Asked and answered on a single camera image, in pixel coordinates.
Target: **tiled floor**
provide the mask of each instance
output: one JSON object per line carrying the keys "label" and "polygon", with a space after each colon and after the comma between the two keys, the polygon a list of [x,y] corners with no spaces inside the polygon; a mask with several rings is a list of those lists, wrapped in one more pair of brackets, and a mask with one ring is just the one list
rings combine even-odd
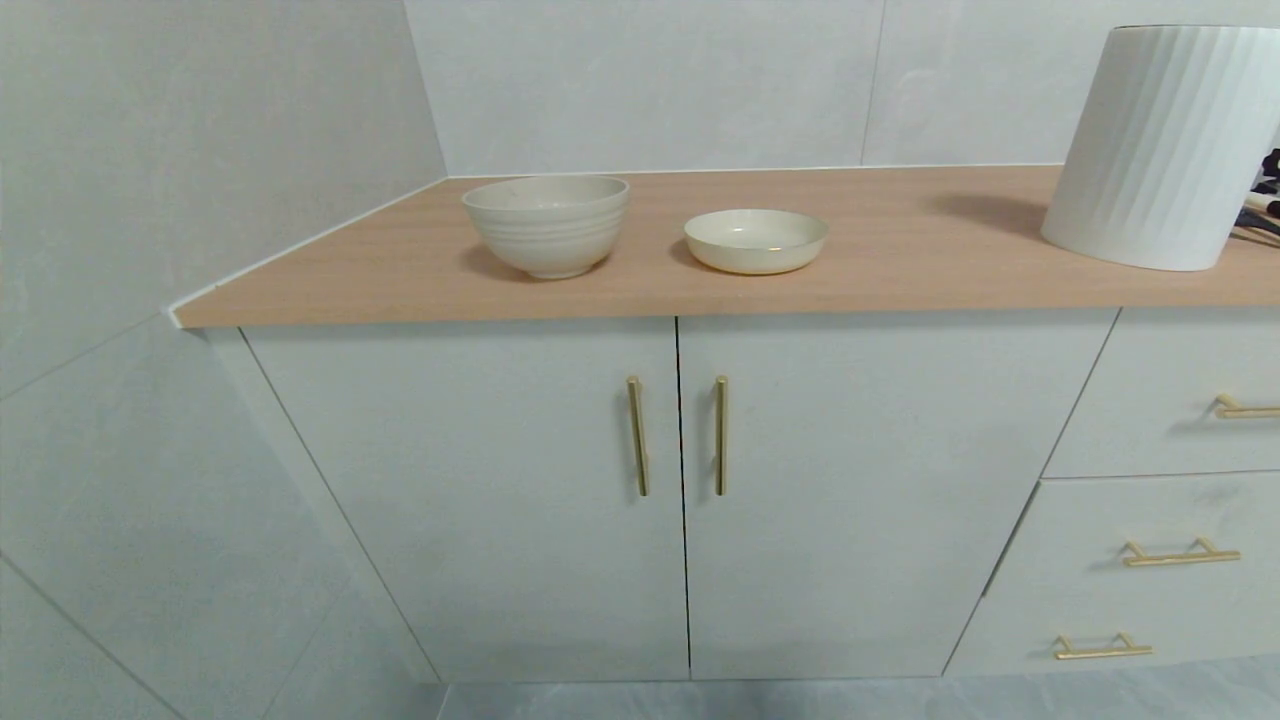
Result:
{"label": "tiled floor", "polygon": [[1280,656],[965,679],[453,685],[439,720],[1274,720]]}

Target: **cabinet door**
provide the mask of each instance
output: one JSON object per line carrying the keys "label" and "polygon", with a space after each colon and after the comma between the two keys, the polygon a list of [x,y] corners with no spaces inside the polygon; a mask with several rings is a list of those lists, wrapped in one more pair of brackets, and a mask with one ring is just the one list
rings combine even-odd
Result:
{"label": "cabinet door", "polygon": [[938,675],[1115,314],[681,318],[694,678]]}
{"label": "cabinet door", "polygon": [[658,680],[689,676],[672,325],[246,336],[443,680]]}

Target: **bowl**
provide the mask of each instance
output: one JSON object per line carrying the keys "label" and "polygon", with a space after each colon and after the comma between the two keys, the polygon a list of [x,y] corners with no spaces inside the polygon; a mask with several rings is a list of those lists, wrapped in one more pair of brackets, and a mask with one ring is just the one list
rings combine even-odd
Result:
{"label": "bowl", "polygon": [[740,275],[804,268],[827,240],[827,223],[785,210],[721,210],[685,223],[689,251],[704,265]]}
{"label": "bowl", "polygon": [[485,246],[535,278],[581,275],[613,250],[631,187],[603,176],[497,182],[462,196]]}

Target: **brass bar pull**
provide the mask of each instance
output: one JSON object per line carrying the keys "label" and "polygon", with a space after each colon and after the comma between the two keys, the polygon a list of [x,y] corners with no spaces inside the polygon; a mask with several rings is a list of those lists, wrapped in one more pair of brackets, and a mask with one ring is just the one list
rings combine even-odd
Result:
{"label": "brass bar pull", "polygon": [[1133,557],[1125,557],[1124,564],[1126,568],[1149,568],[1152,565],[1194,565],[1196,562],[1230,562],[1233,560],[1240,559],[1240,551],[1238,550],[1219,550],[1213,547],[1213,543],[1208,542],[1208,538],[1198,537],[1196,538],[1196,544],[1204,548],[1204,552],[1183,552],[1178,555],[1147,555],[1143,552],[1142,546],[1129,541],[1124,543],[1125,548],[1133,553]]}
{"label": "brass bar pull", "polygon": [[1071,639],[1066,635],[1059,635],[1057,642],[1065,648],[1053,653],[1053,657],[1059,660],[1089,660],[1092,657],[1133,657],[1137,655],[1151,655],[1156,652],[1149,644],[1133,644],[1133,638],[1129,633],[1116,633],[1124,647],[1100,647],[1093,650],[1075,650],[1071,644]]}
{"label": "brass bar pull", "polygon": [[1224,420],[1257,420],[1260,418],[1280,418],[1280,407],[1244,407],[1225,392],[1217,396],[1215,415]]}
{"label": "brass bar pull", "polygon": [[728,378],[716,378],[716,495],[728,492]]}
{"label": "brass bar pull", "polygon": [[640,497],[649,497],[649,448],[644,443],[644,411],[640,409],[640,378],[627,378],[627,396],[631,398],[631,439],[636,445],[636,477]]}

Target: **gray tile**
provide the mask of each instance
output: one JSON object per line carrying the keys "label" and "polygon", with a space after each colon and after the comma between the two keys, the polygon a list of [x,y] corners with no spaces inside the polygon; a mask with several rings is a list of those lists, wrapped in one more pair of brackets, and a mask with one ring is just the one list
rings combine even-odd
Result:
{"label": "gray tile", "polygon": [[1107,32],[1280,24],[1257,0],[888,0],[868,165],[1061,163]]}
{"label": "gray tile", "polygon": [[348,575],[207,343],[156,316],[0,427],[5,553],[184,715],[261,715]]}
{"label": "gray tile", "polygon": [[177,720],[0,562],[0,717]]}
{"label": "gray tile", "polygon": [[440,720],[1271,720],[1280,656],[961,680],[454,685]]}
{"label": "gray tile", "polygon": [[434,720],[448,685],[419,685],[348,587],[311,638],[266,720]]}
{"label": "gray tile", "polygon": [[859,164],[883,0],[410,0],[451,174]]}
{"label": "gray tile", "polygon": [[444,172],[399,0],[5,0],[0,77],[0,397]]}

